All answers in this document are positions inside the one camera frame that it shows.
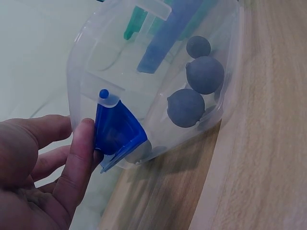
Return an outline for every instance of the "wood grain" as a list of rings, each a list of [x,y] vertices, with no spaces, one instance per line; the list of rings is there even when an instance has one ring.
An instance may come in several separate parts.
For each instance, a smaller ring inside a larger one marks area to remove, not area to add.
[[[101,230],[186,230],[214,151],[219,124],[173,151],[125,170]]]
[[[216,148],[236,137],[232,148],[215,151],[190,229],[303,230],[307,1],[258,0],[247,13],[237,125],[220,133]]]
[[[244,2],[236,111],[218,139],[125,171],[100,229],[306,229],[307,1]]]

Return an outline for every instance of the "clear plastic container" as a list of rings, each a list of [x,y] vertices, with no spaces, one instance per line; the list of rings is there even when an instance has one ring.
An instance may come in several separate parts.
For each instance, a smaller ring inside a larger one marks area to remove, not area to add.
[[[239,81],[236,0],[106,0],[67,69],[72,127],[95,120],[102,172],[146,162],[221,120]]]

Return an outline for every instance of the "green plastic piece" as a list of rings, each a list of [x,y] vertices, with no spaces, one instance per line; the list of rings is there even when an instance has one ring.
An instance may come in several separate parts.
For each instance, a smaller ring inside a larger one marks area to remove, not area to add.
[[[171,5],[172,1],[174,0],[165,0],[164,3]],[[209,9],[215,5],[216,0],[204,0],[196,14],[192,17],[191,21],[188,23],[185,30],[182,32],[179,41],[189,38],[195,29],[200,25],[203,18],[208,13]],[[128,23],[127,29],[124,33],[124,39],[129,40],[133,33],[139,32],[141,30],[141,27],[145,21],[145,18],[147,16],[148,12],[141,9],[140,7],[135,7],[132,13],[132,16],[130,18],[130,21]],[[160,25],[163,23],[163,20],[156,17],[153,21],[152,26],[150,27],[149,34],[154,35],[157,30],[159,29]]]

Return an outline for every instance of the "fingernail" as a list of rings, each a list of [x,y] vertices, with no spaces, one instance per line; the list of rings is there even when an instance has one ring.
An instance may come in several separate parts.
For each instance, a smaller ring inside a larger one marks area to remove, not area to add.
[[[94,120],[93,119],[90,119],[90,118],[85,118],[82,120],[82,123],[86,123],[86,124],[89,124],[89,123],[93,123]]]

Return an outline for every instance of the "gray clay ball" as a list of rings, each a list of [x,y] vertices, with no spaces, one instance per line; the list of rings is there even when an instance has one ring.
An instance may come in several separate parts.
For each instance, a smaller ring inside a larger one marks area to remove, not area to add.
[[[211,52],[211,45],[206,38],[202,36],[194,36],[188,40],[187,53],[192,58],[208,56],[210,52]]]
[[[182,128],[194,126],[205,112],[205,101],[192,89],[181,89],[168,99],[167,114],[171,121]]]
[[[215,92],[224,81],[222,64],[212,57],[199,57],[186,65],[187,80],[200,94]]]

